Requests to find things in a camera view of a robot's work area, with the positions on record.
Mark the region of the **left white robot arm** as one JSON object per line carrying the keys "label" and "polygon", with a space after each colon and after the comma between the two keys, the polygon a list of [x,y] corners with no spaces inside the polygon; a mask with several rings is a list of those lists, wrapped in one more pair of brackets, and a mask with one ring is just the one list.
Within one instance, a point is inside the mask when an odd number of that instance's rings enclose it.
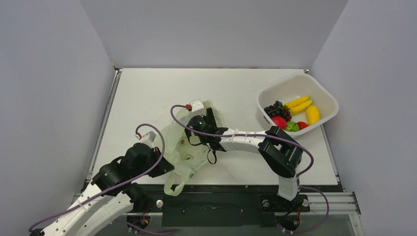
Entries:
{"label": "left white robot arm", "polygon": [[148,197],[135,181],[143,176],[159,177],[174,169],[164,158],[165,149],[165,143],[135,143],[125,155],[102,166],[67,210],[50,217],[53,222],[49,226],[30,226],[30,235],[89,236],[124,213],[143,210],[148,206]]}

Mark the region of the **dark blue fake grapes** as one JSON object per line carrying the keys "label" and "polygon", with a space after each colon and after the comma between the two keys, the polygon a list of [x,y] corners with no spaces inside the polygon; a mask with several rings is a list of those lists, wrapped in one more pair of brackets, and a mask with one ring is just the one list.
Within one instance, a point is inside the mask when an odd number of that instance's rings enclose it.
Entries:
{"label": "dark blue fake grapes", "polygon": [[273,104],[264,107],[264,111],[268,115],[273,114],[273,113],[277,113],[277,112],[279,112],[280,110],[283,110],[283,109],[284,109],[284,105],[279,100],[276,100]]}

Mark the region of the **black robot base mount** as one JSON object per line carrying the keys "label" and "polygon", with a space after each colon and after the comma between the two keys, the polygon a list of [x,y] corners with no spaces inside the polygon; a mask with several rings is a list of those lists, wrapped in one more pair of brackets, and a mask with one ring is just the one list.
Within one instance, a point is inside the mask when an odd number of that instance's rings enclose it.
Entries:
{"label": "black robot base mount", "polygon": [[299,212],[309,212],[307,196],[279,197],[277,185],[187,185],[178,196],[164,193],[162,185],[143,184],[135,204],[117,218],[148,229],[156,218],[163,227],[239,227],[295,223]]}

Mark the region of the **red fake apple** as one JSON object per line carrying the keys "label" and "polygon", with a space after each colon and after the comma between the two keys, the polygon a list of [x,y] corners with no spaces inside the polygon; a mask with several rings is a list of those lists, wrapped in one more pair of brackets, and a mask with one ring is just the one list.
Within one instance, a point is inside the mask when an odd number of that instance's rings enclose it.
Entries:
{"label": "red fake apple", "polygon": [[271,120],[273,121],[273,123],[274,123],[277,127],[281,128],[281,129],[283,129],[283,130],[285,130],[285,129],[286,129],[286,127],[287,127],[287,122],[285,121],[285,119],[284,119],[284,118],[282,118],[282,117],[278,117],[278,116],[274,116],[274,117],[272,117],[272,118],[271,118]]}

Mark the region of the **green plastic bag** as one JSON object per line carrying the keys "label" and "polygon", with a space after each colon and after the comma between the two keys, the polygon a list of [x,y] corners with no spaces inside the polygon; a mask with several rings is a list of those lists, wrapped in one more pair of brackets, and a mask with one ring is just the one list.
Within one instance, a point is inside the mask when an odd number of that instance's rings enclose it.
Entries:
{"label": "green plastic bag", "polygon": [[188,142],[185,129],[172,121],[161,130],[165,140],[164,158],[174,166],[174,170],[168,173],[164,184],[164,193],[170,196],[179,195],[185,184],[203,167],[207,160],[209,148],[201,145],[195,136]]}

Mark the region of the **green fake round fruit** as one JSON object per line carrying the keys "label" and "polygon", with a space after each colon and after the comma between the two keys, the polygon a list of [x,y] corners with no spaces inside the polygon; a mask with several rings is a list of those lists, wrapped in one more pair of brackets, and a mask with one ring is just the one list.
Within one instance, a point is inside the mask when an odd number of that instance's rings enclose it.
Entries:
{"label": "green fake round fruit", "polygon": [[300,131],[299,125],[294,121],[288,121],[286,122],[285,131],[288,132],[298,132]]}

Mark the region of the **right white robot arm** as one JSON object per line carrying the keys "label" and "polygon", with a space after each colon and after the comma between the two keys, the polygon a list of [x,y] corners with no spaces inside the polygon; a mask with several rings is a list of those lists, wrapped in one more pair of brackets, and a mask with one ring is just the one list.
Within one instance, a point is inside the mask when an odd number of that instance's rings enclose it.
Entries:
{"label": "right white robot arm", "polygon": [[281,128],[272,126],[266,131],[240,132],[218,127],[211,108],[206,109],[206,115],[193,116],[186,127],[187,134],[194,133],[202,145],[214,152],[245,151],[261,155],[278,175],[278,205],[290,210],[297,204],[298,165],[303,151]]}

